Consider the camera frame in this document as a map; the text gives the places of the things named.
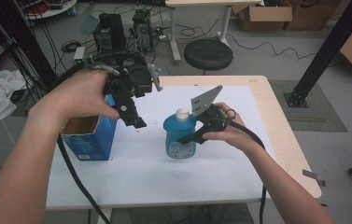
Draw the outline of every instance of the white bottle cap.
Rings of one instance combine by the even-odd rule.
[[[189,116],[190,116],[190,111],[186,107],[179,108],[176,111],[176,119],[180,122],[187,121]]]

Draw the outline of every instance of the stool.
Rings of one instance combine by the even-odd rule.
[[[233,59],[232,50],[224,43],[213,39],[198,39],[190,42],[184,50],[185,61],[191,66],[206,71],[228,67]]]

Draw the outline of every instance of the desk leg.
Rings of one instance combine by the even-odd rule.
[[[104,215],[106,215],[106,218],[108,218],[108,220],[111,221],[112,208],[102,208],[102,211],[103,211]],[[97,219],[97,224],[106,224],[106,223],[99,216],[99,219]]]
[[[232,6],[226,6],[225,7],[225,12],[224,12],[224,18],[223,18],[223,23],[222,23],[222,30],[221,32],[218,32],[218,38],[219,41],[221,41],[222,43],[226,44],[229,46],[228,41],[226,41],[226,31],[228,29],[228,22],[229,22],[229,18],[231,16],[231,10],[232,10]]]
[[[176,8],[171,8],[171,36],[170,36],[170,46],[173,52],[174,65],[181,63],[181,57],[179,55],[178,46],[176,44],[176,20],[175,20],[175,11]]]

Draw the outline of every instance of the bottle label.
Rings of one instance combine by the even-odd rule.
[[[186,159],[195,154],[193,150],[193,142],[182,145],[179,142],[173,142],[169,146],[169,156],[174,159]]]

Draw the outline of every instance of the person's left hand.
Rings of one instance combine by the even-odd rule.
[[[79,71],[42,98],[30,111],[65,124],[74,117],[101,115],[110,119],[120,117],[106,103],[103,88],[110,75],[101,69]]]

